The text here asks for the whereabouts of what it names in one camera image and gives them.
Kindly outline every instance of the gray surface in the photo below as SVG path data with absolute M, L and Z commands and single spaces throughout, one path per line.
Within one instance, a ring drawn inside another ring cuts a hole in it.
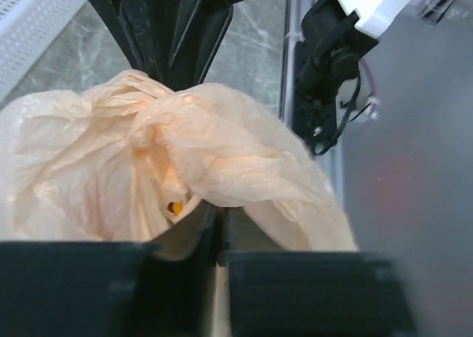
M 400 259 L 425 336 L 473 336 L 472 41 L 398 18 L 368 57 L 379 120 L 344 136 L 355 236 Z
M 279 102 L 284 10 L 285 0 L 246 0 L 238 4 L 207 81 L 240 89 L 275 110 Z M 128 61 L 105 24 L 86 4 L 2 104 L 50 89 L 82 92 L 128 68 Z

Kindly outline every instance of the screw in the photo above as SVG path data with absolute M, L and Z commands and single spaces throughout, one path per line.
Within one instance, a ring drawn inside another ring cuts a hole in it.
M 317 126 L 314 130 L 313 130 L 313 136 L 319 136 L 320 133 L 322 132 L 323 128 L 321 126 Z

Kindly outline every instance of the white robot part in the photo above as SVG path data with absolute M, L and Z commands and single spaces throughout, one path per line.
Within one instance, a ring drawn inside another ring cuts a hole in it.
M 358 13 L 360 20 L 356 23 L 356 29 L 378 38 L 394 18 L 412 0 L 338 0 L 345 13 L 351 14 L 354 10 Z

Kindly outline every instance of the white plastic basket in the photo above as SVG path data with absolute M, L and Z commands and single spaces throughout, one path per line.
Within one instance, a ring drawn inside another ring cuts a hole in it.
M 0 99 L 11 91 L 86 0 L 0 0 Z

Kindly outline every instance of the marble floor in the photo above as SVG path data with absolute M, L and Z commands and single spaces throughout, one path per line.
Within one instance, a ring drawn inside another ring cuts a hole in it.
M 237 4 L 206 80 L 242 90 L 276 111 L 284 17 L 285 0 Z M 128 68 L 119 46 L 87 3 L 0 104 L 51 89 L 82 92 Z

